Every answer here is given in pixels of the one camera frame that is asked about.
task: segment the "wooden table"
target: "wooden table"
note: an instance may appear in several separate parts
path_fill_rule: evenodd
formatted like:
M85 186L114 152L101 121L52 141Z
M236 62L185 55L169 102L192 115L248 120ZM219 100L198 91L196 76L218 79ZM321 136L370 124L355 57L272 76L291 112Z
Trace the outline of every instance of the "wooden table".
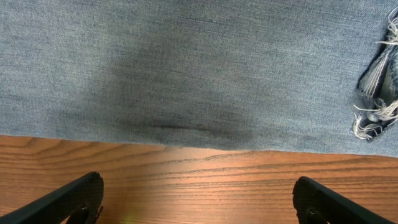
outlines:
M292 189L303 175L398 222L398 159L9 136L0 215L89 171L104 178L98 224L298 223Z

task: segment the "black plastic part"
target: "black plastic part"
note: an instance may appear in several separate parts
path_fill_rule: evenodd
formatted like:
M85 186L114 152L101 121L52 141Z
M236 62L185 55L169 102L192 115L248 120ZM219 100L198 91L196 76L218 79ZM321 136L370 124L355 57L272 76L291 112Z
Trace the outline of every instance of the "black plastic part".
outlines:
M300 177L293 189L300 224L391 224L318 182Z
M0 217L1 224L93 224L104 196L100 174L90 172L46 196Z

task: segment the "denim fabric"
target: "denim fabric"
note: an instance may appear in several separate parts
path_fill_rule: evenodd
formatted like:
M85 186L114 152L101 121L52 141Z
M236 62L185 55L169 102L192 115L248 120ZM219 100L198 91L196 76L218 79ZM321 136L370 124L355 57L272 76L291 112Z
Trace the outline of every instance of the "denim fabric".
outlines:
M396 1L0 1L0 134L398 157L351 133Z

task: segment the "frayed threads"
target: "frayed threads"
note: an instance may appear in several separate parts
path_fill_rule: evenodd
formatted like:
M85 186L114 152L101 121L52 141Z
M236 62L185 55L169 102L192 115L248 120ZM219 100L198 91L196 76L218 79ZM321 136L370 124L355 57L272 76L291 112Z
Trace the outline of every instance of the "frayed threads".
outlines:
M361 122L363 117L361 115L355 115L355 121L353 124L353 130L352 133L360 139L366 139L368 141L370 141L373 136L371 136L369 133L373 132L375 133L375 135L377 136L377 128L380 128L380 132L382 132L383 128L380 125L376 125L376 124L369 124L366 127L361 127Z
M392 10L388 15L388 22L389 22L388 29L390 30L390 34L387 35L388 41L379 41L377 43L387 44L387 45L398 45L398 17L394 18L393 20L391 19L393 13L396 12L397 9L398 7Z
M360 111L372 111L373 115L376 115L382 121L390 121L392 119L398 118L398 100L393 101L389 106L380 106L375 104L379 109L370 110L370 109L362 109L358 108L354 105L357 110Z

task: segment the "white threads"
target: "white threads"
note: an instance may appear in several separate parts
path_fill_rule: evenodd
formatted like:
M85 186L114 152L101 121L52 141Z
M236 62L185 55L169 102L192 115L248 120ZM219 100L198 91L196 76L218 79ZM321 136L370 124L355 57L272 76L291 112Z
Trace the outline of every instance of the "white threads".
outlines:
M373 96L374 92L376 91L377 85L380 81L380 77L382 75L383 68L386 66L387 63L387 56L384 56L382 60L378 64L376 64L377 70L374 72L371 82L369 82L365 88L365 92L371 96Z
M389 128L390 125L394 124L396 121L398 121L398 119L395 119L393 122L389 123L389 124L387 125L387 128Z
M387 35L388 41L379 41L377 43L381 44L387 44L387 45L398 45L398 17L394 18L391 20L392 14L398 9L396 7L394 10L390 12L388 15L388 22L390 23L388 25L388 29L390 30L390 34Z
M392 119L398 118L398 100L392 102L389 106L380 106L375 104L379 109L370 110L370 109L362 109L358 108L356 105L354 107L360 111L372 111L374 115L376 115L382 121L389 121Z
M355 115L355 121L353 124L353 130L352 133L360 139L366 139L368 141L370 141L373 136L371 136L368 133L371 133L372 131L374 131L375 135L377 136L377 128L380 128L380 132L383 131L383 128L380 125L376 125L376 124L369 124L366 127L361 127L361 121L362 121L362 116L361 115Z

